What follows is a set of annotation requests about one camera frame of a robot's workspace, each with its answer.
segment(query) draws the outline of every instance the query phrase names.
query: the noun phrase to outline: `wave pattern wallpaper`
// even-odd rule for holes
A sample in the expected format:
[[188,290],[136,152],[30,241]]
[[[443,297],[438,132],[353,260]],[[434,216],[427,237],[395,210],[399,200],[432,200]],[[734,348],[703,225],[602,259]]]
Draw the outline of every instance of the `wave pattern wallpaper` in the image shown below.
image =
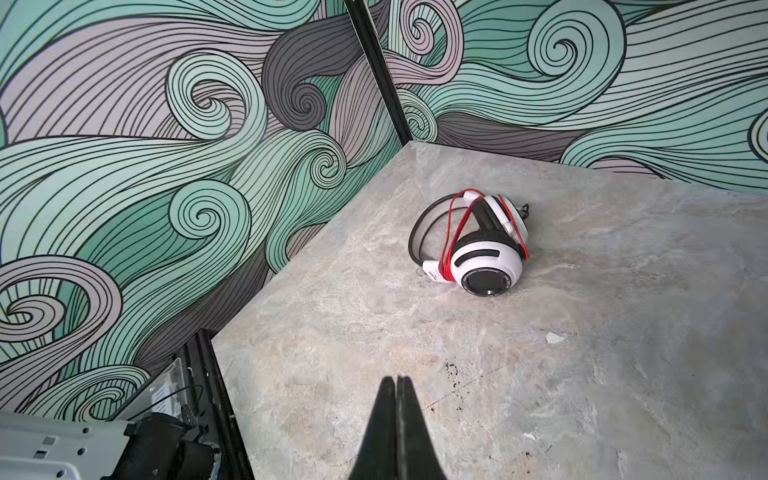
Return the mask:
[[340,0],[18,0],[0,22],[5,410],[107,418],[400,149]]
[[768,191],[765,0],[392,0],[379,33],[419,140]]

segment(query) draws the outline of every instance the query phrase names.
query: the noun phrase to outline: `crack line on surface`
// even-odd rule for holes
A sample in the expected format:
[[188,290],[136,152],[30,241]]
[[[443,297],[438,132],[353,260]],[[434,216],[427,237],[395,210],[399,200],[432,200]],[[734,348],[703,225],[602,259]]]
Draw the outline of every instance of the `crack line on surface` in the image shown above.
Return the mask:
[[448,392],[448,393],[446,393],[445,395],[443,395],[443,396],[442,396],[442,397],[440,397],[439,399],[435,400],[434,402],[430,403],[430,404],[429,404],[429,405],[427,405],[426,407],[422,407],[422,412],[423,412],[424,410],[428,409],[429,407],[431,407],[431,406],[435,405],[437,402],[439,402],[439,401],[441,401],[441,400],[445,399],[446,397],[450,396],[451,394],[453,394],[453,393],[457,392],[458,390],[461,390],[462,388],[465,388],[467,385],[471,385],[472,383],[475,383],[475,382],[477,382],[477,381],[478,381],[478,380],[480,380],[481,378],[483,378],[483,377],[485,377],[485,376],[489,376],[489,375],[491,375],[493,372],[496,372],[497,370],[501,370],[501,369],[503,369],[503,368],[504,368],[504,367],[506,367],[506,366],[507,366],[507,364],[506,364],[506,363],[502,363],[502,365],[501,365],[501,366],[494,368],[494,369],[493,369],[493,370],[491,370],[490,372],[488,372],[488,373],[484,373],[484,374],[480,375],[478,378],[476,378],[476,379],[474,379],[474,380],[471,380],[471,381],[469,381],[469,382],[465,383],[463,386],[460,386],[460,387],[458,387],[457,389],[453,389],[451,392]]

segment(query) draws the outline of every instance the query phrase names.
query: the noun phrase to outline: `black wire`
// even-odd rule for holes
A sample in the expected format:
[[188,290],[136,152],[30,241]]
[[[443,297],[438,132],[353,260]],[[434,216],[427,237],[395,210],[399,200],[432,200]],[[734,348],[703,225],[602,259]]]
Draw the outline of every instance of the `black wire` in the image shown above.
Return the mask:
[[[144,409],[144,410],[141,410],[141,411],[140,411],[139,413],[137,413],[136,415],[134,415],[134,416],[130,417],[130,418],[127,420],[127,421],[128,421],[128,422],[130,422],[131,420],[135,419],[136,417],[138,417],[138,416],[139,416],[139,415],[141,415],[142,413],[146,412],[147,410],[151,409],[152,407],[154,407],[154,406],[155,406],[155,405],[157,405],[158,403],[162,402],[163,400],[165,400],[165,399],[167,399],[167,398],[170,398],[170,397],[172,397],[172,396],[176,395],[176,394],[177,394],[177,393],[179,393],[179,392],[183,392],[183,391],[184,391],[184,390],[186,390],[186,389],[193,389],[193,388],[194,388],[194,387],[196,387],[196,386],[199,386],[199,387],[200,387],[200,395],[202,395],[202,394],[203,394],[203,392],[205,391],[205,387],[203,387],[202,385],[195,383],[194,385],[188,385],[188,386],[185,386],[185,387],[183,387],[183,388],[181,388],[181,389],[178,389],[178,390],[177,390],[177,391],[175,391],[175,392],[169,393],[168,395],[166,395],[166,396],[165,396],[165,397],[163,397],[162,399],[159,399],[159,400],[157,400],[155,403],[153,403],[152,405],[148,406],[146,409]],[[195,409],[197,408],[197,404],[198,404],[198,403],[200,403],[200,395],[198,395],[198,396],[197,396],[197,400],[196,400],[196,401],[195,401],[195,403],[194,403]]]

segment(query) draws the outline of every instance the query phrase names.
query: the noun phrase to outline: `black corner post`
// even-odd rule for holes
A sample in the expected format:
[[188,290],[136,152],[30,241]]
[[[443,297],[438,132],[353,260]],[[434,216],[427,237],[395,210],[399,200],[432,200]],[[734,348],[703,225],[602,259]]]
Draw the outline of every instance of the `black corner post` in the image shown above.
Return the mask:
[[344,0],[344,3],[349,11],[349,18],[352,20],[355,32],[357,32],[357,38],[362,45],[362,51],[366,54],[368,64],[373,70],[373,76],[379,85],[384,104],[389,111],[392,123],[395,125],[400,143],[405,145],[412,140],[411,130],[408,128],[406,113],[403,111],[400,98],[397,96],[395,82],[392,81],[389,69],[386,67],[382,47],[373,27],[366,0]]

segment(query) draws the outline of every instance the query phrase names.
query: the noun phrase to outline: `wall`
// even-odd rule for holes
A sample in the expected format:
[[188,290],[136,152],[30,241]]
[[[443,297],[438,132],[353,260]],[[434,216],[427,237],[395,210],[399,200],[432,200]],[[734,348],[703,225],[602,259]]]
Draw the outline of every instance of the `wall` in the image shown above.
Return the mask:
[[[382,30],[388,14],[372,7]],[[34,0],[0,19],[5,410],[107,417],[400,149],[340,0]]]
[[768,2],[392,0],[382,46],[421,140],[768,190]]

